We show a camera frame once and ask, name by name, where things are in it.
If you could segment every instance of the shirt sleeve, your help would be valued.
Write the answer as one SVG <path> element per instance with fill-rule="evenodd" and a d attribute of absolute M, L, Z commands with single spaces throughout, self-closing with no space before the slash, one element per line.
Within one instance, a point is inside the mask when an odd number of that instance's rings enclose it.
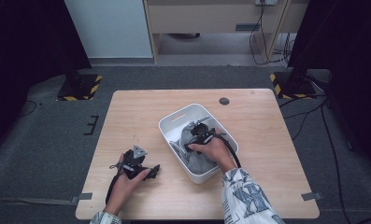
<path fill-rule="evenodd" d="M 284 223 L 261 187 L 242 168 L 232 169 L 223 176 L 221 201 L 225 224 Z"/>
<path fill-rule="evenodd" d="M 121 220 L 110 213 L 98 212 L 90 224 L 121 224 Z"/>

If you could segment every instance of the gray carpet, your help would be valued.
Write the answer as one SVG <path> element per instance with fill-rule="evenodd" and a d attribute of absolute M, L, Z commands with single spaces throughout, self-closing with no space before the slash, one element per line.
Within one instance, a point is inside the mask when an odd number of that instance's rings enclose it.
<path fill-rule="evenodd" d="M 273 89 L 269 75 L 283 70 L 282 67 L 237 66 L 95 67 L 94 71 L 103 76 L 96 95 L 91 101 L 76 102 L 55 100 L 64 76 L 39 83 L 29 91 L 28 97 L 36 104 L 24 105 L 21 113 L 26 116 L 18 118 L 0 146 L 0 199 L 68 201 L 78 196 L 116 90 Z M 282 114 L 288 117 L 308 111 L 323 100 L 324 97 L 294 101 L 281 108 Z M 288 101 L 278 99 L 280 105 Z M 324 115 L 338 157 L 346 211 L 351 223 L 357 223 L 371 217 L 371 162 L 363 152 L 348 150 L 332 111 L 325 107 Z M 99 120 L 93 135 L 84 135 L 91 130 L 87 125 L 94 121 L 91 116 L 99 116 Z M 292 137 L 300 130 L 304 116 L 286 119 Z M 308 115 L 293 142 L 312 190 L 319 191 L 324 198 L 318 200 L 321 215 L 317 219 L 287 219 L 286 223 L 346 223 L 339 202 L 333 151 L 320 110 Z M 77 220 L 75 210 L 73 205 L 0 204 L 0 223 L 87 222 Z"/>

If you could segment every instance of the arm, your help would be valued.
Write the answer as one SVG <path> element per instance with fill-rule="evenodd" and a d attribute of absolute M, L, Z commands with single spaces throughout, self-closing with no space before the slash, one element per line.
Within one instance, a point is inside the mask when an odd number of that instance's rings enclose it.
<path fill-rule="evenodd" d="M 237 168 L 226 145 L 214 137 L 207 145 L 191 144 L 215 161 L 223 173 L 221 201 L 225 223 L 284 223 L 276 214 L 262 188 L 242 168 Z"/>
<path fill-rule="evenodd" d="M 119 212 L 136 189 L 136 186 L 147 177 L 149 172 L 150 169 L 144 170 L 133 179 L 129 179 L 126 174 L 120 175 L 112 189 L 106 207 L 102 212 L 97 213 L 90 223 L 121 224 L 121 220 L 118 218 Z"/>

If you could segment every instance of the white plastic bin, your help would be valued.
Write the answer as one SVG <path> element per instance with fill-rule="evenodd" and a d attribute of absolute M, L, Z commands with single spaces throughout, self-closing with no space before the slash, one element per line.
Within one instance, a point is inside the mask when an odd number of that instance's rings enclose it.
<path fill-rule="evenodd" d="M 164 136 L 165 142 L 170 147 L 171 151 L 173 152 L 174 156 L 177 158 L 179 164 L 182 166 L 185 173 L 191 179 L 191 181 L 195 184 L 202 184 L 203 182 L 210 179 L 212 176 L 220 172 L 220 168 L 215 166 L 214 168 L 210 169 L 209 171 L 205 172 L 201 175 L 196 175 L 192 173 L 189 168 L 185 165 L 185 163 L 180 159 L 175 149 L 173 149 L 170 145 L 170 142 L 176 142 L 180 139 L 182 129 L 188 125 L 191 121 L 197 121 L 199 119 L 203 119 L 207 116 L 210 116 L 209 119 L 203 121 L 209 129 L 211 128 L 218 128 L 223 133 L 226 133 L 223 137 L 229 141 L 230 146 L 234 150 L 235 153 L 238 151 L 238 145 L 235 139 L 230 135 L 225 128 L 212 116 L 202 105 L 193 104 L 185 106 L 184 108 L 166 116 L 165 118 L 161 119 L 159 122 L 159 128 Z"/>

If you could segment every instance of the yellow and black tape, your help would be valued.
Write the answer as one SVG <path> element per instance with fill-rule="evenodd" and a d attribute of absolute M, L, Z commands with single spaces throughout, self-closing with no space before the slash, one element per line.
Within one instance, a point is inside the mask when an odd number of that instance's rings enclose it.
<path fill-rule="evenodd" d="M 280 85 L 278 84 L 278 80 L 276 79 L 275 74 L 270 75 L 270 80 L 273 83 L 273 87 L 275 88 L 276 95 L 278 96 L 279 99 L 312 99 L 313 97 L 308 96 L 306 94 L 284 94 L 281 90 Z"/>
<path fill-rule="evenodd" d="M 97 77 L 95 78 L 95 82 L 93 83 L 93 86 L 92 86 L 92 88 L 91 88 L 89 94 L 87 94 L 87 95 L 83 95 L 83 96 L 72 96 L 72 95 L 67 95 L 67 96 L 63 96 L 63 97 L 58 97 L 57 100 L 58 100 L 58 101 L 92 100 L 92 98 L 93 98 L 94 95 L 95 95 L 95 92 L 96 92 L 97 89 L 98 89 L 98 86 L 100 85 L 101 78 L 103 78 L 103 77 L 102 77 L 102 76 L 97 76 Z"/>

